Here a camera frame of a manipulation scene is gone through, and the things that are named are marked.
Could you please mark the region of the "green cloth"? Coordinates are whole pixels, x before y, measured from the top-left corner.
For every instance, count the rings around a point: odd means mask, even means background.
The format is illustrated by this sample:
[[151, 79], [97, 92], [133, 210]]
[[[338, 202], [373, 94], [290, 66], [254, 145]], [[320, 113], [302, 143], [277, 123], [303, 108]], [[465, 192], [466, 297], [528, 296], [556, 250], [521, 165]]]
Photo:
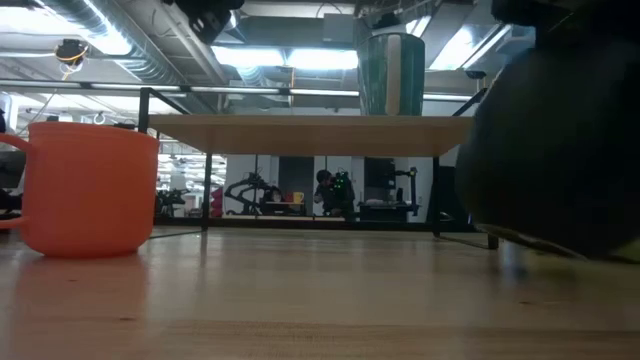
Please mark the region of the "green cloth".
[[588, 255], [584, 251], [570, 250], [562, 245], [557, 245], [547, 240], [532, 237], [497, 225], [479, 224], [476, 228], [488, 235], [505, 239], [538, 252], [551, 253], [560, 257], [640, 265], [640, 238], [621, 248], [610, 250], [605, 254]]

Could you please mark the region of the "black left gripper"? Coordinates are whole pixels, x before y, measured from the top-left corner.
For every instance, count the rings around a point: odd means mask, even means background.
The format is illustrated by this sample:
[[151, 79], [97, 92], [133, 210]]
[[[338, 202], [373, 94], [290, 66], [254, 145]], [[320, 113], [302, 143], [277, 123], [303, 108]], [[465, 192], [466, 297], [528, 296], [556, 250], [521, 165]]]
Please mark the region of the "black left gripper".
[[233, 29], [234, 12], [245, 0], [174, 0], [187, 17], [189, 28], [204, 44], [213, 44], [218, 35]]

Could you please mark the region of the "dark mug blue interior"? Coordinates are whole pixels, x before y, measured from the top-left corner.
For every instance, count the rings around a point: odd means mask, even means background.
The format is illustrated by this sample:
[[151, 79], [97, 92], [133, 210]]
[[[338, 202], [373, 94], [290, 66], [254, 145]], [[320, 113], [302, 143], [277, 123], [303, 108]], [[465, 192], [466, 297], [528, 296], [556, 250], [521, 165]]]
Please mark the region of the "dark mug blue interior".
[[640, 238], [640, 50], [530, 49], [479, 104], [456, 163], [475, 226], [588, 255]]

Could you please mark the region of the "teal mug white interior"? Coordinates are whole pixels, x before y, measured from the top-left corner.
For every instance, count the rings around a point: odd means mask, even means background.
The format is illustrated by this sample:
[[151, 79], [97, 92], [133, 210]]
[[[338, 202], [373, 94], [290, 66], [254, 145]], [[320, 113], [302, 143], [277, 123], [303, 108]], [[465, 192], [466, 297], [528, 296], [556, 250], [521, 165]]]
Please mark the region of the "teal mug white interior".
[[425, 43], [407, 33], [369, 37], [357, 48], [363, 115], [421, 116]]

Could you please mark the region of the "orange plastic cup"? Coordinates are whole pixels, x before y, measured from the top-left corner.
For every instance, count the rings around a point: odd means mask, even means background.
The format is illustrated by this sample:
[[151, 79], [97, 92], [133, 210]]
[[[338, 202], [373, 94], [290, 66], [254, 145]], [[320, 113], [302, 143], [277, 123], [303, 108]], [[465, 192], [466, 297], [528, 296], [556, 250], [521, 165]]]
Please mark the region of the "orange plastic cup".
[[113, 126], [38, 122], [29, 137], [0, 134], [26, 155], [21, 214], [0, 220], [46, 256], [136, 251], [153, 229], [157, 139]]

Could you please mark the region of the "black metal table frame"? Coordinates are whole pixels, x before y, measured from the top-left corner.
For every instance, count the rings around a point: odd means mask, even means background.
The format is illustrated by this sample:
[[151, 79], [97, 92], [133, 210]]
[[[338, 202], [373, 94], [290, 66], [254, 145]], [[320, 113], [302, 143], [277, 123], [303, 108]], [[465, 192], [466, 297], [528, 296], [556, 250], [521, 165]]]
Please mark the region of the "black metal table frame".
[[348, 222], [344, 218], [333, 217], [285, 217], [285, 216], [229, 216], [220, 218], [159, 218], [155, 226], [205, 227], [205, 228], [270, 228], [305, 230], [344, 231], [407, 231], [440, 233], [474, 233], [471, 225], [457, 225], [441, 222], [437, 228], [431, 223], [399, 222]]

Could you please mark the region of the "wooden shelf black metal legs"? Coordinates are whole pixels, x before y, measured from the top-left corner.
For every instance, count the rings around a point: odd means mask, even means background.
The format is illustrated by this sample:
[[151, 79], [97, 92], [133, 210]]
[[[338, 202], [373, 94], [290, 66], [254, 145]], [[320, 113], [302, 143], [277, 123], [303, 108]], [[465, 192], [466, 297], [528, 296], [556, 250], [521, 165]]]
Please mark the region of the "wooden shelf black metal legs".
[[486, 93], [479, 90], [452, 116], [191, 115], [156, 89], [143, 87], [138, 129], [153, 128], [208, 156], [430, 157], [434, 211], [428, 228], [440, 240], [440, 157], [462, 143], [472, 124], [463, 113]]

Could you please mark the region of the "grey background monitor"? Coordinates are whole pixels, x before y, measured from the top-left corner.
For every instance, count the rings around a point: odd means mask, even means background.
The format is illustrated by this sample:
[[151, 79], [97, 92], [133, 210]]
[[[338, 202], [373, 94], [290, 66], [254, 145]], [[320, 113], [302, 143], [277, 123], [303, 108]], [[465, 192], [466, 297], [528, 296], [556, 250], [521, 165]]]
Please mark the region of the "grey background monitor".
[[26, 153], [0, 151], [0, 188], [17, 188], [26, 166]]

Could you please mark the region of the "grey ceiling box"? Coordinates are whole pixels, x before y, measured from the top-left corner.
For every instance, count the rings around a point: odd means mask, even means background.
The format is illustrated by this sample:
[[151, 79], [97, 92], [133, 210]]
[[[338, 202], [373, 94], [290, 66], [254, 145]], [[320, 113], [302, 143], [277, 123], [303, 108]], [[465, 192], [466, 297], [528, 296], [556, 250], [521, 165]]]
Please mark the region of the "grey ceiling box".
[[325, 13], [323, 15], [324, 42], [352, 43], [354, 18], [351, 14]]

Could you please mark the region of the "black background workstation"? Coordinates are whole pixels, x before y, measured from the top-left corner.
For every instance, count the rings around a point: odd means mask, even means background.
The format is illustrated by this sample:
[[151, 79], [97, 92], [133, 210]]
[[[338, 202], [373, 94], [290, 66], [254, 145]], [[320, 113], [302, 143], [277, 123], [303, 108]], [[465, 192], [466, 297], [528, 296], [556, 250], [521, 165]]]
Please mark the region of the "black background workstation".
[[390, 200], [368, 199], [359, 203], [360, 220], [363, 222], [407, 223], [409, 216], [418, 216], [420, 205], [417, 203], [416, 176], [418, 170], [411, 167], [407, 171], [395, 170], [391, 176], [407, 177], [410, 185], [410, 201], [404, 200], [404, 189], [396, 188]]

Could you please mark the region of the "black background panel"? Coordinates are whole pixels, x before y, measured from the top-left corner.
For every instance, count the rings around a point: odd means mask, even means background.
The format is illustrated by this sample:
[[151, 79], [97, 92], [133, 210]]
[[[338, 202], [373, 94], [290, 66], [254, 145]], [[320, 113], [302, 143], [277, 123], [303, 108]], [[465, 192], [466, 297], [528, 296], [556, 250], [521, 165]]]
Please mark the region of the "black background panel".
[[451, 166], [441, 166], [439, 172], [440, 219], [454, 225], [470, 224], [470, 216], [463, 207], [455, 189], [455, 171]]

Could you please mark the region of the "person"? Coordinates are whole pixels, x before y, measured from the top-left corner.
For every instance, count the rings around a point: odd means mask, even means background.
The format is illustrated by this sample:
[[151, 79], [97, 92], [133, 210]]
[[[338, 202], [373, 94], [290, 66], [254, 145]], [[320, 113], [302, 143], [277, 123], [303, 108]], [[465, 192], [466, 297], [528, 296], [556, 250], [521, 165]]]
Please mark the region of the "person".
[[333, 174], [322, 169], [316, 173], [316, 180], [314, 202], [322, 204], [322, 214], [350, 221], [355, 215], [355, 193], [349, 174], [345, 171]]

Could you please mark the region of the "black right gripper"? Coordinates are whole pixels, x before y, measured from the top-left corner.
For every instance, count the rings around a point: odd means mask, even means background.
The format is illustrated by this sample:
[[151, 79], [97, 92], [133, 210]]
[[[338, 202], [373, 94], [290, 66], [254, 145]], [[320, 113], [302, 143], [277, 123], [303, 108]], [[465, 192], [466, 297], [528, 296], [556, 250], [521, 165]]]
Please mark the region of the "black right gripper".
[[492, 16], [532, 28], [535, 49], [616, 43], [640, 50], [640, 0], [492, 0]]

